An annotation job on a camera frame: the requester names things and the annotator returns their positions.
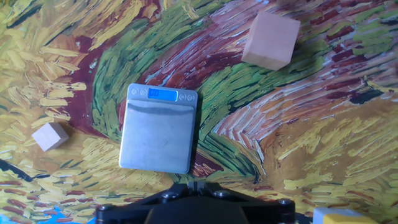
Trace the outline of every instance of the digital scale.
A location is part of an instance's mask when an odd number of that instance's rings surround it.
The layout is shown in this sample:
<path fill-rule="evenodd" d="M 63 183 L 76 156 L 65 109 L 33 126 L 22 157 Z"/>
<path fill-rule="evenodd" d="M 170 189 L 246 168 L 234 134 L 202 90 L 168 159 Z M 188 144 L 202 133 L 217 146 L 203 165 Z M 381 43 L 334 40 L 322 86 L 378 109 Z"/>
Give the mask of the digital scale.
<path fill-rule="evenodd" d="M 120 167 L 188 173 L 197 103 L 192 90 L 130 84 Z"/>

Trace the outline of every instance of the wooden block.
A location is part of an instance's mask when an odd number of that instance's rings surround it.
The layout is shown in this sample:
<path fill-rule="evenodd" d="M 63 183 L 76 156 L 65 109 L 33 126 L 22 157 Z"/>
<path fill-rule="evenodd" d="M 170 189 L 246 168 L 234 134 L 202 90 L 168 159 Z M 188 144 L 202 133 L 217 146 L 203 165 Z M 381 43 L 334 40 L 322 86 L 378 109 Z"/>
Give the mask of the wooden block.
<path fill-rule="evenodd" d="M 290 63 L 300 22 L 259 12 L 249 31 L 242 61 L 278 70 Z"/>
<path fill-rule="evenodd" d="M 69 135 L 63 130 L 60 124 L 47 123 L 33 133 L 32 137 L 43 151 L 47 151 L 57 148 L 69 138 Z"/>

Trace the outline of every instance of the black plastic mount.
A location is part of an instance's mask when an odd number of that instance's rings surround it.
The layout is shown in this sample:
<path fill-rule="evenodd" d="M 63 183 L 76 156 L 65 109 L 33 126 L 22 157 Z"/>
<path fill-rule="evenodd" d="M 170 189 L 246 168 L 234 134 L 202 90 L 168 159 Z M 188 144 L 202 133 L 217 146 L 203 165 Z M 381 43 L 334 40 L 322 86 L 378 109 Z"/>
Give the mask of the black plastic mount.
<path fill-rule="evenodd" d="M 97 224 L 130 223 L 295 223 L 289 199 L 265 202 L 217 183 L 190 182 L 125 206 L 102 205 Z"/>

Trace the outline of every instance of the yellow object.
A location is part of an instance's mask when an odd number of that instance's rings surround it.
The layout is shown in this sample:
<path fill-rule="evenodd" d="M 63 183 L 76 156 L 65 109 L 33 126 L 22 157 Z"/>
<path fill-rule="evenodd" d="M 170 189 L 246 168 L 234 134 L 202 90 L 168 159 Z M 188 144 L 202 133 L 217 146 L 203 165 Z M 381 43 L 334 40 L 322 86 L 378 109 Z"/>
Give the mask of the yellow object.
<path fill-rule="evenodd" d="M 339 214 L 327 214 L 323 217 L 323 224 L 337 224 L 337 223 L 338 224 L 356 224 L 356 223 L 377 224 L 377 222 L 365 216 L 349 217 L 346 215 L 339 215 Z"/>

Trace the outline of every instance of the blue lcd screen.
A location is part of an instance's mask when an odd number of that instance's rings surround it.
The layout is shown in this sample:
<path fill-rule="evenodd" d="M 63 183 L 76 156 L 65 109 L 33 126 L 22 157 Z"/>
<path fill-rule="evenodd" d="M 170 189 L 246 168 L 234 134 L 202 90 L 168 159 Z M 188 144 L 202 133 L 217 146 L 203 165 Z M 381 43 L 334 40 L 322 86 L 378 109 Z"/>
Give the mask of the blue lcd screen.
<path fill-rule="evenodd" d="M 169 100 L 176 101 L 177 100 L 177 92 L 170 90 L 158 90 L 158 89 L 149 89 L 148 98 L 158 99 L 158 100 Z"/>

